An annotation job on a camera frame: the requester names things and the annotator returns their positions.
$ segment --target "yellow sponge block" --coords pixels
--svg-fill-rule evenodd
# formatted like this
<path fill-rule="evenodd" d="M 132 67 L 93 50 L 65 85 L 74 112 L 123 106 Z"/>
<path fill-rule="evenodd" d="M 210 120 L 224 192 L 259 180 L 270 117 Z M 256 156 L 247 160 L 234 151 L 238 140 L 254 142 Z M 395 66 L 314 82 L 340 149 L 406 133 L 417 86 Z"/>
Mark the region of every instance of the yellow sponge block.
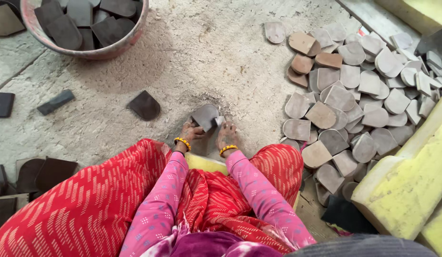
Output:
<path fill-rule="evenodd" d="M 413 240 L 442 198 L 442 98 L 395 156 L 379 161 L 351 200 L 382 234 Z"/>
<path fill-rule="evenodd" d="M 205 172 L 218 171 L 226 176 L 229 175 L 226 165 L 220 161 L 215 161 L 213 159 L 191 153 L 186 153 L 184 156 L 190 169 L 199 169 Z"/>
<path fill-rule="evenodd" d="M 434 250 L 442 257 L 442 199 L 416 241 Z"/>
<path fill-rule="evenodd" d="M 375 0 L 424 36 L 442 29 L 442 0 Z"/>

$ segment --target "red patterned fabric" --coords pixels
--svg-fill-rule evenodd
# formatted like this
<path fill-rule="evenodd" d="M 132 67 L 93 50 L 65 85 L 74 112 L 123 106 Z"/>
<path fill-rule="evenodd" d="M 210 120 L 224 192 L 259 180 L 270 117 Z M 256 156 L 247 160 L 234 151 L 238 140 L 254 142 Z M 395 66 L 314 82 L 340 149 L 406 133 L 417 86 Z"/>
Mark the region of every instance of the red patterned fabric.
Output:
<path fill-rule="evenodd" d="M 0 229 L 0 256 L 116 256 L 138 205 L 170 158 L 169 147 L 142 139 L 98 166 L 83 168 L 13 215 Z M 266 146 L 252 164 L 292 206 L 303 167 L 284 144 Z M 238 184 L 220 172 L 190 170 L 176 220 L 183 212 L 192 231 L 229 231 L 246 241 L 290 252 L 262 230 Z"/>

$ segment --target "dust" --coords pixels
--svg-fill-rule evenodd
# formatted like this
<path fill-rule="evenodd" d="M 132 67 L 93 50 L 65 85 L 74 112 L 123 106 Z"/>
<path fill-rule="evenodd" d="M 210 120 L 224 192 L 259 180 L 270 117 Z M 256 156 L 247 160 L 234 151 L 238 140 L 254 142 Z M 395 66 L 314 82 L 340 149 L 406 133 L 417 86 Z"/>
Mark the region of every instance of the dust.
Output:
<path fill-rule="evenodd" d="M 269 44 L 263 23 L 282 21 L 288 34 L 352 23 L 339 10 L 331 0 L 151 1 L 142 37 L 123 55 L 86 61 L 47 50 L 3 87 L 16 98 L 11 118 L 0 119 L 0 164 L 15 181 L 19 159 L 48 155 L 85 167 L 142 138 L 172 145 L 186 118 L 206 103 L 236 123 L 241 148 L 252 156 L 283 136 L 286 97 L 307 92 L 285 76 L 295 52 L 286 42 Z M 20 52 L 22 59 L 35 58 L 41 47 L 25 38 L 30 48 Z M 6 55 L 1 51 L 14 49 L 0 49 L 0 58 Z M 71 89 L 76 101 L 48 116 L 36 111 L 64 89 Z M 143 90 L 161 105 L 153 121 L 126 108 Z M 214 149 L 206 155 L 220 160 Z"/>

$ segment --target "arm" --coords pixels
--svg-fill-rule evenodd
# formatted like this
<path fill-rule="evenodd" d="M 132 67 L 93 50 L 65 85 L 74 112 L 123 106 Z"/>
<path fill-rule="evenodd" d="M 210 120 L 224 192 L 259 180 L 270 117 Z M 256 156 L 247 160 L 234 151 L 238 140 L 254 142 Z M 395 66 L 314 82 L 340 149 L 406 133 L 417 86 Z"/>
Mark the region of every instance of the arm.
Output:
<path fill-rule="evenodd" d="M 203 129 L 186 122 L 180 137 L 190 142 L 194 138 L 203 137 Z M 153 189 L 138 206 L 121 248 L 121 257 L 142 254 L 172 232 L 184 179 L 188 173 L 188 164 L 184 159 L 186 145 L 178 141 L 174 150 Z"/>
<path fill-rule="evenodd" d="M 280 228 L 298 248 L 316 243 L 292 207 L 240 150 L 228 153 L 226 165 L 259 219 Z"/>

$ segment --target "yellow bangle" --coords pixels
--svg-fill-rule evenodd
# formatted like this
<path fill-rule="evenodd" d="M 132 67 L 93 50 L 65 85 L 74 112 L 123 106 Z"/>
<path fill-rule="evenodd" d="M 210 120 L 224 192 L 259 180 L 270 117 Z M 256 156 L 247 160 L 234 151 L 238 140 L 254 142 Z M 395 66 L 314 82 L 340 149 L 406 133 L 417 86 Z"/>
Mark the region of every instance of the yellow bangle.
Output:
<path fill-rule="evenodd" d="M 236 145 L 233 145 L 233 144 L 228 145 L 228 146 L 224 147 L 223 149 L 221 149 L 220 156 L 224 157 L 222 154 L 224 153 L 224 151 L 226 151 L 228 149 L 238 149 L 238 147 Z"/>
<path fill-rule="evenodd" d="M 188 143 L 188 141 L 184 140 L 183 138 L 178 137 L 175 138 L 173 141 L 175 142 L 175 145 L 177 145 L 177 141 L 183 142 L 186 145 L 186 148 L 188 148 L 188 152 L 191 151 L 190 143 Z"/>

